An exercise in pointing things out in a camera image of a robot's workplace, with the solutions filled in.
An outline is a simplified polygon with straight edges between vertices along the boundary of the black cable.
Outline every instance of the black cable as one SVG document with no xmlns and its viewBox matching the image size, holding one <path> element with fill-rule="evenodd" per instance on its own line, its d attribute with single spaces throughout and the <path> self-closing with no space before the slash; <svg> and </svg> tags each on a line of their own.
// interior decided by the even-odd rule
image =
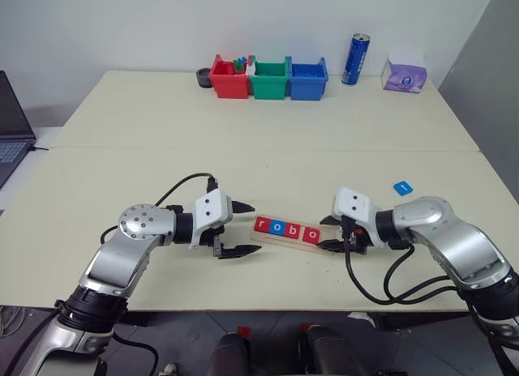
<svg viewBox="0 0 519 376">
<path fill-rule="evenodd" d="M 155 371 L 157 370 L 157 365 L 159 363 L 159 353 L 153 346 L 143 344 L 141 342 L 125 340 L 124 338 L 120 337 L 115 331 L 114 331 L 113 337 L 114 337 L 114 340 L 118 341 L 120 344 L 127 345 L 127 346 L 133 346 L 134 348 L 146 349 L 149 352 L 151 352 L 151 354 L 153 355 L 153 367 L 152 367 L 152 371 L 149 373 L 149 376 L 153 376 L 155 374 Z"/>
<path fill-rule="evenodd" d="M 6 373 L 4 374 L 4 376 L 11 376 L 13 374 L 16 364 L 18 364 L 19 359 L 25 353 L 25 350 L 27 350 L 27 347 L 31 344 L 31 342 L 38 335 L 38 333 L 40 333 L 40 331 L 45 326 L 47 326 L 56 315 L 58 315 L 58 309 L 53 310 L 49 315 L 47 315 L 45 317 L 45 319 L 43 321 L 40 322 L 40 324 L 38 326 L 35 327 L 35 329 L 33 331 L 31 331 L 31 334 L 28 335 L 28 337 L 25 339 L 25 341 L 19 346 L 19 348 L 16 351 L 13 358 L 11 358 L 11 362 L 7 366 Z"/>
<path fill-rule="evenodd" d="M 171 187 L 168 192 L 166 192 L 164 195 L 162 195 L 162 197 L 159 200 L 157 200 L 157 202 L 155 203 L 155 206 L 159 206 L 162 202 L 164 202 L 173 193 L 173 191 L 175 191 L 177 188 L 179 188 L 182 184 L 184 184 L 188 180 L 194 179 L 195 177 L 210 177 L 210 178 L 214 179 L 214 176 L 212 174 L 206 173 L 206 172 L 193 173 L 192 175 L 186 176 L 180 182 L 178 182 L 173 187 Z M 103 245 L 105 243 L 106 234 L 110 233 L 111 231 L 115 230 L 116 228 L 117 228 L 117 225 L 112 226 L 111 228 L 107 228 L 101 234 L 101 237 L 100 237 L 101 245 Z"/>
<path fill-rule="evenodd" d="M 171 187 L 168 192 L 166 192 L 164 195 L 162 195 L 162 197 L 159 200 L 157 200 L 157 202 L 155 203 L 155 206 L 159 206 L 162 202 L 164 202 L 168 198 L 168 196 L 171 195 L 171 193 L 173 193 L 173 191 L 175 191 L 177 188 L 179 188 L 182 184 L 184 184 L 188 180 L 194 179 L 195 177 L 212 177 L 212 178 L 214 178 L 214 176 L 212 174 L 205 173 L 205 172 L 193 173 L 192 175 L 186 176 L 180 182 L 178 182 L 173 187 Z"/>
<path fill-rule="evenodd" d="M 36 150 L 40 150 L 40 151 L 48 151 L 49 149 L 47 147 L 35 147 L 34 145 L 31 145 L 30 147 L 27 148 L 27 150 L 29 152 L 34 152 Z"/>
<path fill-rule="evenodd" d="M 397 269 L 397 267 L 401 263 L 403 263 L 409 256 L 411 256 L 413 252 L 414 252 L 414 247 L 412 247 L 412 249 L 407 251 L 395 263 L 393 263 L 391 268 L 394 268 L 394 269 L 391 271 L 391 268 L 389 268 L 389 271 L 388 271 L 388 273 L 386 273 L 386 277 L 384 278 L 384 282 L 386 281 L 386 279 L 388 279 L 388 278 L 390 279 L 391 278 L 391 275 Z M 388 306 L 388 305 L 393 305 L 395 303 L 403 304 L 403 305 L 406 305 L 406 304 L 416 304 L 416 303 L 419 303 L 421 301 L 425 301 L 427 299 L 430 299 L 431 297 L 435 297 L 436 295 L 438 295 L 440 293 L 443 293 L 445 291 L 455 291 L 455 290 L 457 290 L 456 287 L 452 287 L 452 286 L 442 287 L 442 288 L 438 288 L 438 289 L 436 289 L 434 291 L 431 291 L 430 293 L 427 293 L 427 294 L 425 294 L 425 295 L 423 295 L 421 297 L 418 297 L 416 299 L 404 300 L 406 297 L 409 297 L 410 295 L 413 295 L 414 293 L 420 291 L 421 289 L 424 289 L 426 286 L 428 286 L 430 284 L 433 284 L 436 281 L 440 281 L 440 280 L 443 279 L 442 276 L 438 276 L 438 277 L 426 280 L 423 283 L 414 286 L 410 290 L 408 290 L 405 293 L 402 293 L 401 295 L 398 295 L 396 297 L 391 296 L 391 297 L 389 297 L 389 299 L 378 299 L 378 298 L 372 296 L 360 284 L 360 282 L 358 281 L 357 277 L 355 276 L 353 268 L 351 266 L 351 252 L 350 252 L 350 249 L 348 248 L 348 243 L 347 243 L 346 239 L 345 239 L 345 261 L 346 261 L 346 270 L 348 271 L 348 275 L 350 276 L 350 279 L 354 283 L 355 287 L 357 287 L 358 291 L 360 291 L 362 295 L 364 295 L 370 301 L 372 301 L 372 302 L 374 302 L 374 303 L 376 303 L 378 305 Z"/>
<path fill-rule="evenodd" d="M 386 296 L 389 299 L 396 299 L 397 303 L 402 304 L 402 305 L 416 305 L 422 301 L 426 301 L 427 299 L 430 299 L 430 298 L 438 295 L 439 293 L 444 293 L 445 291 L 456 291 L 457 290 L 457 288 L 454 286 L 445 286 L 445 287 L 438 288 L 430 293 L 427 293 L 421 297 L 417 297 L 415 299 L 410 299 L 410 300 L 405 300 L 410 295 L 413 295 L 417 291 L 424 289 L 425 287 L 427 287 L 431 284 L 438 283 L 439 281 L 443 281 L 443 280 L 450 280 L 450 278 L 447 275 L 443 275 L 443 276 L 433 277 L 432 279 L 429 279 L 429 280 L 425 280 L 424 282 L 413 287 L 411 290 L 406 291 L 397 297 L 394 297 L 391 294 L 391 291 L 389 291 L 389 281 L 391 280 L 392 274 L 395 273 L 397 268 L 404 261 L 406 261 L 413 253 L 414 253 L 414 245 L 410 245 L 409 250 L 407 252 L 405 252 L 405 254 L 403 254 L 397 261 L 395 261 L 392 264 L 392 266 L 388 269 L 388 272 L 386 273 L 386 276 L 384 277 L 384 293 L 386 294 Z"/>
<path fill-rule="evenodd" d="M 117 228 L 117 225 L 115 226 L 112 226 L 111 228 L 107 228 L 102 234 L 101 234 L 101 238 L 99 241 L 101 241 L 101 245 L 103 245 L 105 243 L 105 237 L 106 237 L 106 234 L 110 233 L 111 231 L 115 230 Z"/>
</svg>

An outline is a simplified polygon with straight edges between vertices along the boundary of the green storage bin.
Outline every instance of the green storage bin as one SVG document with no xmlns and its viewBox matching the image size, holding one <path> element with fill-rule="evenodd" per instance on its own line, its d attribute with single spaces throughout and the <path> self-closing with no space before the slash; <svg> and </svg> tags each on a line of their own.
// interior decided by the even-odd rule
<svg viewBox="0 0 519 376">
<path fill-rule="evenodd" d="M 285 99 L 286 86 L 290 77 L 289 60 L 285 62 L 257 62 L 255 73 L 249 79 L 255 99 Z"/>
</svg>

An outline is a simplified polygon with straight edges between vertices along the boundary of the blue block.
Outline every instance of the blue block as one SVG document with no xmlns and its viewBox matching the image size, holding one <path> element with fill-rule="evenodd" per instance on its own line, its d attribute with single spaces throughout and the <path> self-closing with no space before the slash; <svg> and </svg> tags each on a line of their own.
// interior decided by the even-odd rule
<svg viewBox="0 0 519 376">
<path fill-rule="evenodd" d="M 282 220 L 272 220 L 268 227 L 268 232 L 276 236 L 282 236 L 285 234 L 285 225 L 286 222 Z"/>
<path fill-rule="evenodd" d="M 413 187 L 411 187 L 406 181 L 397 183 L 392 188 L 394 188 L 396 192 L 400 194 L 400 196 L 404 196 L 413 192 Z"/>
</svg>

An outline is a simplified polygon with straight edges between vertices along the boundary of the blue letter block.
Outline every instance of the blue letter block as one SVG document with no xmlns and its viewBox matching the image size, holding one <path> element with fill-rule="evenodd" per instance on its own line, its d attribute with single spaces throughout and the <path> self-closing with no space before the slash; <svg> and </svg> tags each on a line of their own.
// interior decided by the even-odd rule
<svg viewBox="0 0 519 376">
<path fill-rule="evenodd" d="M 268 232 L 276 236 L 282 236 L 285 234 L 285 225 L 286 223 L 282 220 L 272 220 Z"/>
</svg>

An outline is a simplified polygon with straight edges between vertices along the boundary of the red letter block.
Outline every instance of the red letter block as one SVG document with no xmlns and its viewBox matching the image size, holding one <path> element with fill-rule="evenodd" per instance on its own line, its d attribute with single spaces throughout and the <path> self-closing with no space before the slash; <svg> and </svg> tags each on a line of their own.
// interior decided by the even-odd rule
<svg viewBox="0 0 519 376">
<path fill-rule="evenodd" d="M 299 238 L 299 231 L 301 230 L 301 226 L 298 224 L 291 224 L 290 222 L 286 223 L 285 226 L 285 237 L 293 238 L 297 240 Z"/>
<path fill-rule="evenodd" d="M 259 216 L 256 218 L 256 223 L 254 224 L 254 230 L 256 232 L 268 233 L 268 227 L 270 226 L 269 218 L 265 218 L 264 216 Z"/>
<path fill-rule="evenodd" d="M 309 244 L 316 245 L 319 243 L 320 231 L 314 228 L 305 228 L 305 233 L 302 235 L 302 240 Z"/>
</svg>

